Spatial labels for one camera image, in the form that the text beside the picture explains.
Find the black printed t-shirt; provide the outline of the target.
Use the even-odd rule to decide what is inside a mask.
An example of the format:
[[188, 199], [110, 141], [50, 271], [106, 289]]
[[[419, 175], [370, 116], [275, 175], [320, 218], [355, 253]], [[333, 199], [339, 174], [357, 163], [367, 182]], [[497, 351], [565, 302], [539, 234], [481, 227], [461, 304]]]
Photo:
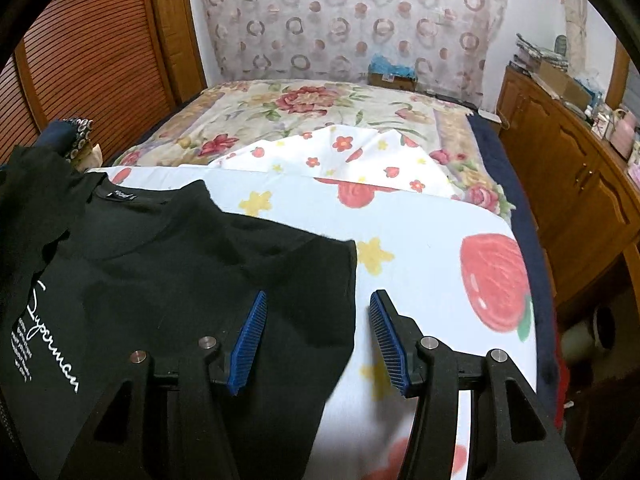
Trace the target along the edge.
[[[1, 174], [1, 474], [299, 479], [356, 327], [356, 247], [122, 188], [47, 148]], [[236, 396], [229, 356], [267, 321]]]

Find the wooden sideboard cabinet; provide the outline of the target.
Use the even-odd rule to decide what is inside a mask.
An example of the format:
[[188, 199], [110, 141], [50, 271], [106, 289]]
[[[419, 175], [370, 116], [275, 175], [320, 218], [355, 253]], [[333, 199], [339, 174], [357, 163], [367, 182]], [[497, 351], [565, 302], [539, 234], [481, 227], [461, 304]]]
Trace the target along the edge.
[[520, 179], [554, 303], [577, 298], [617, 261], [639, 284], [639, 192], [613, 149], [513, 67], [498, 99], [500, 140]]

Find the stack of folded cloths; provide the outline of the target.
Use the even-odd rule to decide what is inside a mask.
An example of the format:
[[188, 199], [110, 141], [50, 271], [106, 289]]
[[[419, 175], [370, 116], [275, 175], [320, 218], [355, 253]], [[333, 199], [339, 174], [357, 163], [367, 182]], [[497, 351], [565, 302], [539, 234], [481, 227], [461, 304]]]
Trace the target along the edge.
[[516, 34], [516, 45], [523, 51], [526, 52], [527, 55], [536, 60], [537, 62], [547, 62], [562, 70], [563, 72], [567, 72], [570, 67], [570, 63], [568, 59], [559, 53], [554, 52], [553, 50], [539, 47], [536, 44], [532, 44], [528, 40], [526, 40], [519, 32]]

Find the pink circle-pattern curtain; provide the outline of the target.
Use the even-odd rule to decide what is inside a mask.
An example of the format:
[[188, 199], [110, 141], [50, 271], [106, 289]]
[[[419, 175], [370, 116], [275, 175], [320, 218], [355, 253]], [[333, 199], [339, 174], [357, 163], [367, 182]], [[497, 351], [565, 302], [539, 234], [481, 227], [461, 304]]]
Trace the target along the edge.
[[221, 76], [365, 82], [372, 58], [480, 104], [508, 0], [203, 0]]

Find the beige side curtain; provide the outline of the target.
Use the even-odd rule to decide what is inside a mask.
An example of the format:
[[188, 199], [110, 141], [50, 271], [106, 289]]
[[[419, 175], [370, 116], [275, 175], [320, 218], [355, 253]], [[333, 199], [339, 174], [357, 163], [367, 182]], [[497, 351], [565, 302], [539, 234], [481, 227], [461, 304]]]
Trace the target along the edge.
[[563, 0], [567, 40], [568, 71], [578, 75], [586, 67], [587, 0]]

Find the navy folded garment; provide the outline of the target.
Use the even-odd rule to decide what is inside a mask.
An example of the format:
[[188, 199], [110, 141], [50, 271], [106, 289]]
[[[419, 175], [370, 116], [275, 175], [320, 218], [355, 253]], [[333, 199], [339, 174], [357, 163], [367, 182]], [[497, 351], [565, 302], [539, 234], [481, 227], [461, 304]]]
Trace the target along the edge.
[[91, 133], [91, 119], [80, 117], [55, 119], [44, 128], [34, 145], [38, 148], [50, 148], [68, 162], [80, 162], [93, 149]]

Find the cardboard box on cabinet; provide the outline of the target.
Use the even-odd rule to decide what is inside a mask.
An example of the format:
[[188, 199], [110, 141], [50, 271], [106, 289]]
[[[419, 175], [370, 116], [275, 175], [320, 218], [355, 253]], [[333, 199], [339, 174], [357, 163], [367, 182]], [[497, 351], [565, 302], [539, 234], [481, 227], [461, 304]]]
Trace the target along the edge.
[[539, 63], [532, 77], [552, 98], [569, 102], [580, 110], [585, 110], [591, 102], [590, 94], [581, 84], [546, 61]]

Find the cardboard box with blue items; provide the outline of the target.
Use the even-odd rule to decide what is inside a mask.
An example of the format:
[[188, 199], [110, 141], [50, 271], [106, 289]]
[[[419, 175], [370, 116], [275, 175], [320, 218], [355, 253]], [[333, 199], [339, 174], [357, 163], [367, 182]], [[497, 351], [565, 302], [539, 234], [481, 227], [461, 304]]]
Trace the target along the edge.
[[376, 54], [369, 63], [368, 83], [381, 88], [414, 91], [418, 77], [413, 68], [393, 64], [385, 56]]

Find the pink kettle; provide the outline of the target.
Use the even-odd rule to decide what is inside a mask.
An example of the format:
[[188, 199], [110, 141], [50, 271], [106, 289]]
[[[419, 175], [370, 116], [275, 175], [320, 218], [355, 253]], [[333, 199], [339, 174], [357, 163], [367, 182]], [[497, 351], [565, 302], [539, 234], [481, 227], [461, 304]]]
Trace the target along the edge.
[[614, 127], [610, 136], [610, 143], [614, 150], [628, 160], [634, 147], [634, 130], [637, 118], [630, 110], [618, 108], [614, 110]]

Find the brown louvered wardrobe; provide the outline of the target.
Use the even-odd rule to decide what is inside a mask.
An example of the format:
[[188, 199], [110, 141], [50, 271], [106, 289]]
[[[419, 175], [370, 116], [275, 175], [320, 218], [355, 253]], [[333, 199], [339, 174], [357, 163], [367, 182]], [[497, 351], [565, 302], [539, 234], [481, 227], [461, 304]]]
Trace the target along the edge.
[[52, 0], [1, 69], [1, 158], [80, 117], [110, 160], [205, 87], [190, 0]]

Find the white strawberry flower sheet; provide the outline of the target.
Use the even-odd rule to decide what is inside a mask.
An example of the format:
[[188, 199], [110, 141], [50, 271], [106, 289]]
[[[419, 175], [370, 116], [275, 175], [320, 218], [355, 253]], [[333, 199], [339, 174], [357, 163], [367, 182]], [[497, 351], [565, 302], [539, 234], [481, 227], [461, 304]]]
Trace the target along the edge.
[[416, 402], [386, 375], [368, 320], [382, 288], [423, 333], [457, 351], [503, 349], [537, 378], [538, 285], [518, 220], [444, 196], [374, 190], [354, 208], [342, 186], [299, 174], [198, 165], [118, 166], [128, 188], [173, 190], [203, 180], [223, 210], [294, 226], [357, 247], [355, 349], [323, 410], [306, 465], [309, 479], [393, 479]]

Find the beige floral quilt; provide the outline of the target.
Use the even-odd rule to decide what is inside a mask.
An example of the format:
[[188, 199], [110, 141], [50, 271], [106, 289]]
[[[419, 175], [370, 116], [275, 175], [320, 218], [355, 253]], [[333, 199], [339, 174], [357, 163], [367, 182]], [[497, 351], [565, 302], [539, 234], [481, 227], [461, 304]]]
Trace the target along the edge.
[[350, 82], [254, 80], [204, 90], [118, 166], [212, 165], [299, 174], [342, 186], [349, 207], [374, 190], [434, 194], [511, 219], [514, 200], [485, 168], [469, 108]]

